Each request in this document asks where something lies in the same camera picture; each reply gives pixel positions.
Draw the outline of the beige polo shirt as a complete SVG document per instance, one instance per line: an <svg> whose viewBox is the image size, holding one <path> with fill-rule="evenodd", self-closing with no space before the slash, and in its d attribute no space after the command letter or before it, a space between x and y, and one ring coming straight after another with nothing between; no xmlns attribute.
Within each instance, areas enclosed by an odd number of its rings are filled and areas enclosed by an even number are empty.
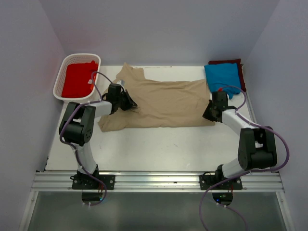
<svg viewBox="0 0 308 231"><path fill-rule="evenodd" d="M124 63L115 83L124 81L124 88L136 108L118 109L100 118L102 132L124 128L209 127L215 125L203 118L210 100L205 79L195 81L155 81L146 79L142 68Z"/></svg>

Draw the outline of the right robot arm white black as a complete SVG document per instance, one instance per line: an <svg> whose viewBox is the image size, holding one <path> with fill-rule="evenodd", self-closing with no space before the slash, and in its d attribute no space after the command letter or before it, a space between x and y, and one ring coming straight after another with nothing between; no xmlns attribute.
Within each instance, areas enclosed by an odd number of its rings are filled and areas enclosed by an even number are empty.
<svg viewBox="0 0 308 231"><path fill-rule="evenodd" d="M201 182L225 189L231 184L231 177L253 169L266 169L277 164L274 134L266 128L252 125L248 119L228 105L228 96L224 91L212 93L212 99L203 114L203 118L220 122L231 128L239 136L237 157L217 167L215 174L204 173Z"/></svg>

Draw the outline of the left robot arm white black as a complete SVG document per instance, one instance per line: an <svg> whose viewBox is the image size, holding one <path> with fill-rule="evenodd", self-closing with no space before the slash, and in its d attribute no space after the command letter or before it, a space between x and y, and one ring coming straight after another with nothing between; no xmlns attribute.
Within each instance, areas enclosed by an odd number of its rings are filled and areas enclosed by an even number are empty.
<svg viewBox="0 0 308 231"><path fill-rule="evenodd" d="M111 83L107 93L99 97L87 103L69 102L59 126L60 142L72 148L77 161L77 172L70 177L74 190L113 189L114 176L99 174L91 151L94 119L112 115L118 109L127 111L138 106L120 84Z"/></svg>

